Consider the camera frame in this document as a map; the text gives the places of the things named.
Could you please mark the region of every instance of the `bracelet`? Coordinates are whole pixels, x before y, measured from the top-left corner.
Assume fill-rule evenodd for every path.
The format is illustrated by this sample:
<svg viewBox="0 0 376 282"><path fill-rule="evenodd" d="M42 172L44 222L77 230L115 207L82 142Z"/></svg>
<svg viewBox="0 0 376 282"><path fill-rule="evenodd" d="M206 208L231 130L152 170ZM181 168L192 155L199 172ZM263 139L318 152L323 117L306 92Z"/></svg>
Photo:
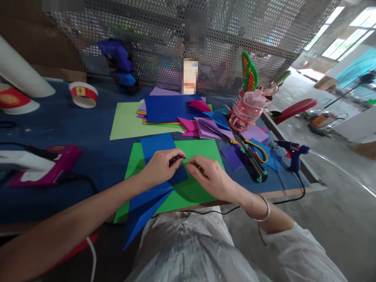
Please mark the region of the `bracelet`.
<svg viewBox="0 0 376 282"><path fill-rule="evenodd" d="M269 215L270 215L270 207L269 207L269 203L268 203L268 201L267 201L262 195L260 195L260 194L258 194L258 193L255 193L255 194L256 194L256 195L259 195L259 196L264 200L264 202L266 203L266 206L268 207L268 213L267 213L267 215L266 215L266 217L265 217L264 219L254 219L254 218L252 218L252 217L251 217L251 219L253 219L254 221L257 221L257 222L267 221L268 218L269 218Z"/></svg>

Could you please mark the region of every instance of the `perforated metal screen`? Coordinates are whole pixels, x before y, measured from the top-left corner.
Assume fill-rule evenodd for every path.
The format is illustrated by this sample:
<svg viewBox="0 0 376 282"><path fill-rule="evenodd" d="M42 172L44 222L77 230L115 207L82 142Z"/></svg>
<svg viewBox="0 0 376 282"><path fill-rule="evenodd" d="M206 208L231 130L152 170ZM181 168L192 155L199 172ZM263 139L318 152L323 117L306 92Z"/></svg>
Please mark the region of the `perforated metal screen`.
<svg viewBox="0 0 376 282"><path fill-rule="evenodd" d="M128 39L140 81L181 88L183 57L199 58L198 90L237 95L241 53L259 83L278 78L300 55L340 0L86 0L82 12L49 12L72 40L89 76L111 79L96 42ZM184 14L206 11L205 49L184 48Z"/></svg>

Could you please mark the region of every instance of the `blue glue gun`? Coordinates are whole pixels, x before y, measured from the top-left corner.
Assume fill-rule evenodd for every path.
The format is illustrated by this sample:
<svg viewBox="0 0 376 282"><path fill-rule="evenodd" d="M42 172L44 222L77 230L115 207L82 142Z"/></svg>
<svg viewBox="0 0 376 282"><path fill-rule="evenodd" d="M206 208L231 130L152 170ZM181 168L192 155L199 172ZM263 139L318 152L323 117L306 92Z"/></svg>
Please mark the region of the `blue glue gun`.
<svg viewBox="0 0 376 282"><path fill-rule="evenodd" d="M293 143L286 140L278 140L274 142L277 143L279 147L285 148L286 151L290 153L291 165L289 167L289 170L298 173L298 171L300 170L300 155L308 154L311 148L306 145L299 146L298 143Z"/></svg>

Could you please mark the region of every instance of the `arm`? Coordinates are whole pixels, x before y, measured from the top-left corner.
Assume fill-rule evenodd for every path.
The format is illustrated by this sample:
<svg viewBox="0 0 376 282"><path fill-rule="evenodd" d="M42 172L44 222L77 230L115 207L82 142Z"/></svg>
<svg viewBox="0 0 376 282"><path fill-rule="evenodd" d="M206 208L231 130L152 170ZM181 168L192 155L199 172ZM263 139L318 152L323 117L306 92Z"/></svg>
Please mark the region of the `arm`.
<svg viewBox="0 0 376 282"><path fill-rule="evenodd" d="M139 174L14 238L0 248L0 281L25 281L42 274L130 199L170 179L185 158L178 148L158 151Z"/></svg>
<svg viewBox="0 0 376 282"><path fill-rule="evenodd" d="M266 217L268 209L264 200L232 180L217 161L197 155L189 160L187 169L217 199L238 204L253 219ZM266 233L277 233L294 227L294 220L289 215L270 202L269 207L268 220L258 222Z"/></svg>
<svg viewBox="0 0 376 282"><path fill-rule="evenodd" d="M266 217L268 208L264 200L233 181L217 161L195 156L188 161L187 169L217 199L238 204L253 219ZM268 203L269 218L257 223L268 233L265 241L278 260L278 280L302 281L303 277L304 281L346 281L312 234L280 208Z"/></svg>

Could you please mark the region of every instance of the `sleeve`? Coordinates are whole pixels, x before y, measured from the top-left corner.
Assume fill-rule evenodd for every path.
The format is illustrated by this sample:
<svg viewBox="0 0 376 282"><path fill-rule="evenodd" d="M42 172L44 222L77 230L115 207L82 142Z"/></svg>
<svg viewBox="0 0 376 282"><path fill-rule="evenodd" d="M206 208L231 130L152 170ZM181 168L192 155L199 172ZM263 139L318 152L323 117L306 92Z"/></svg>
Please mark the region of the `sleeve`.
<svg viewBox="0 0 376 282"><path fill-rule="evenodd" d="M276 259L277 281L347 281L311 232L297 223L263 238Z"/></svg>

